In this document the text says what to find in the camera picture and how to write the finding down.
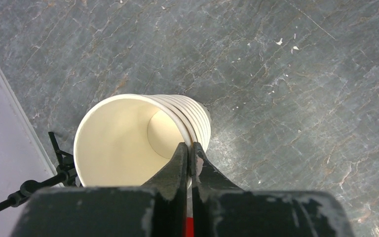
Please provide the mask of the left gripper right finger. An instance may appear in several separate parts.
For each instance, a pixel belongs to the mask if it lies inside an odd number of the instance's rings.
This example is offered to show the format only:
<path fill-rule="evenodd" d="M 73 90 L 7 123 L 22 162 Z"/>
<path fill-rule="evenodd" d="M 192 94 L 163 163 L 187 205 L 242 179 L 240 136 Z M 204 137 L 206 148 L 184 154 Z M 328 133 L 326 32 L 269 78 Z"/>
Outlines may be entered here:
<path fill-rule="evenodd" d="M 352 237 L 341 204 L 322 191 L 245 191 L 191 149 L 194 234 L 197 237 Z"/>

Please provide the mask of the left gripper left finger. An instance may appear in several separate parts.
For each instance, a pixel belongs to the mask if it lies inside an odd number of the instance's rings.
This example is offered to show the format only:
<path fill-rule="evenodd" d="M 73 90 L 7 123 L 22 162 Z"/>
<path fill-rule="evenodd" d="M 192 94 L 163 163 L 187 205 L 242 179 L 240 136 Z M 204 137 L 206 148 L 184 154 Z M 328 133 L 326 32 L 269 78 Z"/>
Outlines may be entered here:
<path fill-rule="evenodd" d="M 188 148 L 135 187 L 47 188 L 32 195 L 13 237 L 181 237 L 185 233 Z"/>

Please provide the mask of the white paper cup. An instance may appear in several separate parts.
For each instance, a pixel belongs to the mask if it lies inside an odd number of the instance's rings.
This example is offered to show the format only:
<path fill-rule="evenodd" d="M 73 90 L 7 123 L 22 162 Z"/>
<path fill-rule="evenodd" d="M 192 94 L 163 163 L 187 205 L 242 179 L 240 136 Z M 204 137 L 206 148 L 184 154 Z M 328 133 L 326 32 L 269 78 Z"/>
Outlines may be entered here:
<path fill-rule="evenodd" d="M 140 186 L 191 147 L 181 114 L 152 97 L 122 94 L 91 108 L 74 140 L 74 162 L 84 187 Z"/>

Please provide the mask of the stack of white paper cups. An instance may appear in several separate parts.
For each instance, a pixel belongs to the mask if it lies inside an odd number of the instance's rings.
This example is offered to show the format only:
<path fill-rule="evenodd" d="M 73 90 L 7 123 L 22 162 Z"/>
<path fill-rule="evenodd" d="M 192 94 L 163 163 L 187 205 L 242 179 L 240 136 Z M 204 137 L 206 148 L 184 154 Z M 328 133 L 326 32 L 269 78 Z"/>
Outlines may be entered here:
<path fill-rule="evenodd" d="M 198 142 L 207 151 L 211 142 L 211 116 L 207 108 L 194 99 L 179 94 L 149 95 L 150 99 L 163 105 L 173 115 L 172 121 L 183 141 L 191 146 Z"/>

